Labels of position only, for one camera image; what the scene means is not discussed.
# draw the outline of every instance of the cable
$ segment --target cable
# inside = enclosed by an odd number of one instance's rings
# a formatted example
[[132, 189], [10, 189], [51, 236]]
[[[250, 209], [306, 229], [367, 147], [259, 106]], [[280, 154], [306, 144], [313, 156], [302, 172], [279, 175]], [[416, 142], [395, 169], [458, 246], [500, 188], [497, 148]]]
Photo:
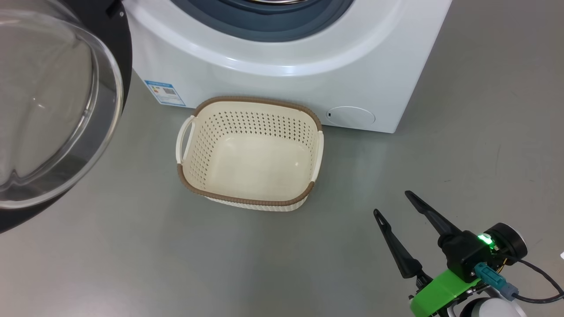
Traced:
[[505, 260], [503, 260], [503, 263], [501, 264], [499, 270], [497, 271], [497, 273], [501, 273], [501, 270], [503, 270], [503, 268], [505, 267], [505, 263], [507, 262], [507, 258], [505, 258]]
[[541, 270], [540, 268], [538, 268], [537, 266], [534, 266], [533, 264], [530, 264], [529, 262], [522, 260], [522, 259], [518, 259], [516, 257], [512, 257], [512, 256], [507, 256], [504, 254], [492, 254], [494, 257], [498, 257], [498, 258], [506, 258], [509, 259], [511, 261], [515, 261], [515, 262], [520, 262], [523, 263], [524, 265], [530, 267], [531, 269], [533, 269], [535, 272], [539, 273], [540, 275], [542, 275], [547, 281], [549, 281], [552, 286], [554, 286], [554, 288], [556, 288], [556, 290], [558, 291], [558, 295], [553, 296], [553, 297], [549, 297], [549, 298], [540, 298], [540, 299], [536, 299], [536, 298], [528, 298], [528, 297], [523, 297], [520, 296], [518, 294], [513, 293], [513, 297], [515, 297], [516, 299], [523, 301], [523, 302], [527, 302], [527, 303], [533, 303], [533, 304], [546, 304], [546, 303], [552, 303], [552, 302], [556, 302], [559, 301], [561, 299], [564, 298], [564, 290], [562, 290], [562, 288], [560, 287], [560, 285], [558, 285], [558, 283], [556, 283], [556, 281], [551, 278], [545, 271]]

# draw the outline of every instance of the brown basket rim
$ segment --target brown basket rim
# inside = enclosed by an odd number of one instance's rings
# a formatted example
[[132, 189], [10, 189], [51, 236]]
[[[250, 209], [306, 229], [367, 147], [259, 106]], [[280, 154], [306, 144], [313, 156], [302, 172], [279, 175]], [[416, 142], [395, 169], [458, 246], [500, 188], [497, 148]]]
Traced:
[[[314, 120], [315, 125], [318, 128], [318, 131], [322, 131], [321, 122], [319, 121], [319, 118], [309, 108], [304, 107], [304, 106], [299, 105], [299, 104], [290, 103], [290, 102], [283, 102], [283, 101], [280, 101], [280, 100], [258, 98], [258, 97], [244, 97], [244, 96], [213, 97], [213, 98], [210, 98], [210, 99], [202, 102], [196, 108], [196, 110], [194, 111], [193, 116], [197, 117], [198, 113], [200, 113], [200, 111], [202, 111], [202, 109], [204, 109], [205, 107], [207, 107], [207, 106], [209, 106], [213, 103], [216, 103], [216, 102], [263, 103], [263, 104], [276, 105], [276, 106], [279, 106], [279, 107], [286, 107], [286, 108], [295, 109], [295, 110], [304, 112], [305, 114], [309, 115]], [[200, 190], [200, 189], [194, 187], [192, 184], [190, 184], [190, 182], [188, 182], [186, 177], [184, 177], [184, 167], [182, 166], [182, 164], [177, 164], [177, 172], [178, 172], [178, 176], [179, 176], [182, 184], [184, 184], [184, 186], [186, 186], [186, 188], [188, 188], [193, 193], [196, 193], [196, 194], [202, 195], [202, 196], [206, 196], [206, 197], [209, 197], [209, 198], [213, 198], [213, 199], [225, 200], [225, 201], [229, 201], [229, 202], [235, 202], [235, 203], [247, 204], [247, 205], [290, 206], [290, 205], [293, 205], [293, 204], [295, 204], [299, 201], [302, 201], [305, 197], [307, 197], [307, 195], [310, 194], [310, 192], [313, 189], [314, 184], [315, 184], [315, 182], [313, 182], [313, 181], [310, 182], [307, 185], [306, 189], [298, 197], [296, 197], [294, 199], [290, 199], [290, 200], [276, 201], [276, 200], [243, 199], [243, 198], [238, 198], [238, 197], [220, 195], [220, 194], [217, 194], [217, 193], [212, 193], [212, 192]]]

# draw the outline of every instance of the washing machine door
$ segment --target washing machine door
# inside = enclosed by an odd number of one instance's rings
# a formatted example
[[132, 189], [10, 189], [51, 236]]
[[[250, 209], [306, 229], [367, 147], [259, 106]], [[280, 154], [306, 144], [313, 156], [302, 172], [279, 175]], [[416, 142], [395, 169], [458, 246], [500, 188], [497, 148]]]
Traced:
[[3, 0], [0, 41], [3, 232], [102, 155], [129, 90], [131, 37], [118, 0]]

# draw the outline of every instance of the floor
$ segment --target floor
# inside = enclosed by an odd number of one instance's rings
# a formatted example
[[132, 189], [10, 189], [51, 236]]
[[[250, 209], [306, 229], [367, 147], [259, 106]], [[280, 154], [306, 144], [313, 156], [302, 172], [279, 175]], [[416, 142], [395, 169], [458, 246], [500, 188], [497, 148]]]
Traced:
[[[512, 225], [526, 259], [564, 285], [563, 12], [557, 1], [454, 1], [398, 131], [325, 127], [318, 182], [291, 213], [185, 189], [174, 144], [191, 111], [157, 104], [134, 78], [91, 173], [2, 234], [4, 315], [410, 316], [415, 281], [401, 278], [372, 210], [429, 275], [446, 262], [405, 190], [476, 234]], [[504, 275], [523, 296], [555, 294], [524, 266]]]

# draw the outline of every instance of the beige plastic basket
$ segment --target beige plastic basket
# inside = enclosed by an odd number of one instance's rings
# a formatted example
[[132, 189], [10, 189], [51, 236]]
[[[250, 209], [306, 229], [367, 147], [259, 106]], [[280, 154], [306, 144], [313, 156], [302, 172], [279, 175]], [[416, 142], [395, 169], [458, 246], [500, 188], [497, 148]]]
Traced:
[[311, 110], [246, 97], [200, 104], [182, 125], [176, 146], [178, 175], [189, 190], [222, 204], [272, 212], [289, 212], [306, 201], [322, 155], [321, 122]]

